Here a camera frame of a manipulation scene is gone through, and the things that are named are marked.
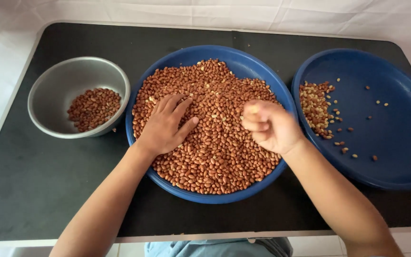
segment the pile of peanuts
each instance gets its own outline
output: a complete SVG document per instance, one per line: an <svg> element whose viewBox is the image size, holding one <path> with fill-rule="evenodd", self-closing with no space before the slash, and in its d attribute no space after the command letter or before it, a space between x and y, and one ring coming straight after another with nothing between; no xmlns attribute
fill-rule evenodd
<svg viewBox="0 0 411 257"><path fill-rule="evenodd" d="M110 89L95 88L72 100L68 109L69 120L79 132L85 132L107 122L120 108L118 93Z"/></svg>
<svg viewBox="0 0 411 257"><path fill-rule="evenodd" d="M307 83L299 85L299 98L302 112L307 120L307 123L316 133L316 136L321 136L324 139L331 139L334 137L331 130L327 130L329 119L334 119L334 115L328 113L328 106L330 102L326 101L325 94L335 90L333 85L329 85L326 81L319 85Z"/></svg>
<svg viewBox="0 0 411 257"><path fill-rule="evenodd" d="M217 59L157 69L145 79L132 110L135 138L155 104L178 93L186 95L182 100L193 99L180 126L192 117L199 123L181 145L155 159L152 166L161 178L191 192L226 194L261 181L277 166L281 156L258 146L241 125L245 102L277 103L269 85L259 79L238 79Z"/></svg>

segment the forearm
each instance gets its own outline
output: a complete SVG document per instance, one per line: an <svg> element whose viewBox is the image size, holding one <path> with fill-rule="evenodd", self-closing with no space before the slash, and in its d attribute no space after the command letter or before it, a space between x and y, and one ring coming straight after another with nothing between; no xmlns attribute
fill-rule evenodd
<svg viewBox="0 0 411 257"><path fill-rule="evenodd" d="M392 240L373 204L307 139L283 158L323 219L344 241L360 244Z"/></svg>
<svg viewBox="0 0 411 257"><path fill-rule="evenodd" d="M52 257L104 256L113 244L141 178L154 156L131 146L88 198L55 244Z"/></svg>

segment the blue plate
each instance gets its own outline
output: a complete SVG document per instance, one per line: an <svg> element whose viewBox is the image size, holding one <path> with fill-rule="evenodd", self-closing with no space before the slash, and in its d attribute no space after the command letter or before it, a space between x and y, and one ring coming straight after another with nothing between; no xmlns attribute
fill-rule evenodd
<svg viewBox="0 0 411 257"><path fill-rule="evenodd" d="M329 81L336 88L327 99L332 103L328 112L339 109L343 122L329 124L333 139L316 137L304 118L299 85L305 80L316 84ZM374 187L411 189L411 78L405 73L373 54L333 49L304 62L294 76L291 92L308 138L339 171ZM334 145L340 141L349 148L344 155L342 147Z"/></svg>
<svg viewBox="0 0 411 257"><path fill-rule="evenodd" d="M279 101L285 109L291 111L297 119L297 112L294 107L293 98L291 98L285 84L277 76L277 74L262 61L245 52L229 47L213 45L194 46L173 52L155 62L146 70L137 84L132 86L126 116L126 131L130 145L136 141L133 136L134 131L132 129L132 108L136 102L137 93L142 87L144 79L146 79L149 75L152 75L156 69L163 69L164 67L180 67L180 64L182 64L181 66L191 66L200 60L208 60L210 58L218 58L220 61L226 62L227 67L238 78L258 78L266 80L266 84L270 85L270 89L277 97L277 101ZM173 187L171 183L158 176L152 167L147 170L147 175L164 190L180 198L197 203L231 203L248 198L263 190L265 187L270 185L285 168L286 162L281 160L272 173L261 182L256 182L245 190L222 195L205 195L179 189L178 187Z"/></svg>

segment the bowl rim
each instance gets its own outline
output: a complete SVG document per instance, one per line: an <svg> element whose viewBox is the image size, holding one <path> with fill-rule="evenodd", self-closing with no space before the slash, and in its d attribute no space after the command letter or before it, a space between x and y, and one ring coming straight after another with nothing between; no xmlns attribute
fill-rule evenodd
<svg viewBox="0 0 411 257"><path fill-rule="evenodd" d="M123 98L123 102L121 103L120 108L118 109L118 111L114 114L114 116L112 116L112 118L110 118L107 122L105 122L104 124L86 131L86 132L79 132L79 133L74 133L74 134L69 134L69 133L59 133L59 132L55 132L51 129L48 129L47 127L45 127L44 125L42 125L36 118L36 116L34 115L34 112L32 111L33 109L33 97L34 97L34 92L37 90L37 88L39 87L39 85L41 84L41 82L43 81L43 79L45 79L45 77L47 77L53 70L55 70L56 68L64 65L64 64L68 64L68 63L72 63L72 62L76 62L76 61L83 61L83 60L94 60L94 61L100 61L100 62L104 62L112 67L114 67L119 73L120 75L123 77L123 80L125 82L125 97ZM74 138L84 138L84 137L89 137L92 136L96 133L99 133L103 130L105 130L106 128L108 128L115 120L118 119L118 117L123 114L123 112L126 109L126 105L128 104L129 101L129 97L131 94L131 90L130 90L130 84L129 84L129 79L128 76L126 75L126 73L122 70L122 68L120 68L117 64L106 60L104 58L99 58L99 57L94 57L94 56L81 56L81 57L75 57L75 58L71 58L71 59L67 59L64 60L62 62L59 62L57 64L55 64L54 66L48 68L45 72L43 72L39 78L37 78L37 80L34 82L30 93L28 94L28 114L32 120L32 122L34 123L34 125L39 128L42 132L50 135L50 136L54 136L57 138L64 138L64 139L74 139Z"/></svg>
<svg viewBox="0 0 411 257"><path fill-rule="evenodd" d="M348 48L336 48L336 49L328 49L324 50L321 52L318 52L311 57L309 57L306 61L302 63L302 65L299 67L299 69L296 71L293 77L293 81L291 83L291 94L294 99L294 104L296 105L296 109L299 115L300 119L300 125L304 128L305 133L304 135L309 139L309 141L315 145L315 147L321 152L322 155L324 155L325 158L334 166L336 167L342 174L346 175L349 178L352 178L354 180L359 181L360 183L363 183L368 186L372 186L374 188L382 188L382 189L387 189L387 190L411 190L411 183L392 183L392 182L384 182L382 180L370 178L366 175L362 175L358 172L351 171L345 165L343 165L340 160L337 160L335 158L332 158L328 153L323 152L321 150L320 145L318 144L318 138L315 136L315 133L311 130L309 127L305 117L304 113L302 112L302 108L300 106L300 98L299 98L299 85L301 84L301 77L305 73L305 70L309 67L309 65L323 57L327 56L330 54L341 54L341 53L352 53L352 54L359 54L361 56L365 56L366 58L369 58L371 60L374 60L378 62L380 65L384 65L385 67L389 69L395 70L401 77L405 77L411 82L411 77L407 75L407 73L403 72L401 69L390 63L389 61L385 60L384 58L381 58L377 55L371 54L366 51L362 50L357 50L357 49L348 49Z"/></svg>
<svg viewBox="0 0 411 257"><path fill-rule="evenodd" d="M172 52L166 56L164 56L163 58L159 59L158 61L156 61L154 64L152 64L141 76L141 78L139 79L139 81L137 82L137 84L134 86L134 88L137 88L139 85L143 84L143 81L151 74L153 74L153 72L159 68L159 66L161 65L161 63L167 61L168 59L172 58L173 56L177 56L180 54L184 54L187 52L191 52L191 51L197 51L200 49L217 49L220 51L231 51L233 53L236 53L240 56L242 56L243 58L246 59L250 59L253 62L256 62L257 64L259 64L261 66L261 68L265 69L275 80L278 81L278 83L281 85L281 89L283 91L283 93L286 95L287 101L288 101L288 105L290 107L290 112L292 114L292 116L294 117L294 119L296 120L297 123L299 123L299 119L297 116L297 111L296 111L296 105L294 104L294 100L291 97L291 93L288 90L288 87L285 85L285 83L283 82L282 79L280 79L280 77L277 75L277 73L275 73L269 66L267 66L264 62L260 61L258 58L243 52L241 50L237 50L234 48L230 48L230 47L225 47L225 46L217 46L217 45L199 45L199 46L192 46L192 47L187 47L184 49L180 49L177 50L175 52ZM128 105L127 106L127 114L126 114L126 131L127 131L127 137L128 137L128 143L129 145L132 145L133 143L135 143L135 138L132 130L132 106L135 103L137 94L135 93L133 96L131 96L131 103L132 105ZM260 192L261 190L265 189L267 186L269 186L272 182L274 182L278 176L280 174L282 174L282 172L286 169L287 167L287 163L285 162L284 159L281 159L281 161L279 162L279 164L275 167L275 169L272 171L271 174L269 174L268 176L266 176L266 178L264 178L262 181L257 182L252 184L250 187L248 187L247 189L244 190L239 190L236 191L234 193L230 193L230 194L199 194L196 192L191 192L191 191L187 191L184 189L180 189L178 187L173 187L169 182L167 182L165 179L161 178L157 172L150 166L147 169L146 175L153 181L155 182L158 186L160 186L162 189L168 191L169 193L178 196L182 199L185 200L189 200L192 202L196 202L196 203L208 203L208 204L221 204L221 203L231 203L231 202L237 202L243 199L246 199L250 196L253 196L255 194L257 194L258 192Z"/></svg>

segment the silver bowl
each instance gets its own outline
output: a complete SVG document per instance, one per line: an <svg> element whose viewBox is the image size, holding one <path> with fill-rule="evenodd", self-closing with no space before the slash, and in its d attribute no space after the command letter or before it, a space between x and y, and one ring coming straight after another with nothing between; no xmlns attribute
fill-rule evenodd
<svg viewBox="0 0 411 257"><path fill-rule="evenodd" d="M68 119L72 100L87 89L108 88L120 94L120 109L106 123L79 132ZM115 63L98 57L77 57L60 62L45 71L28 95L28 113L43 132L58 138L83 138L105 134L121 120L128 104L129 80Z"/></svg>

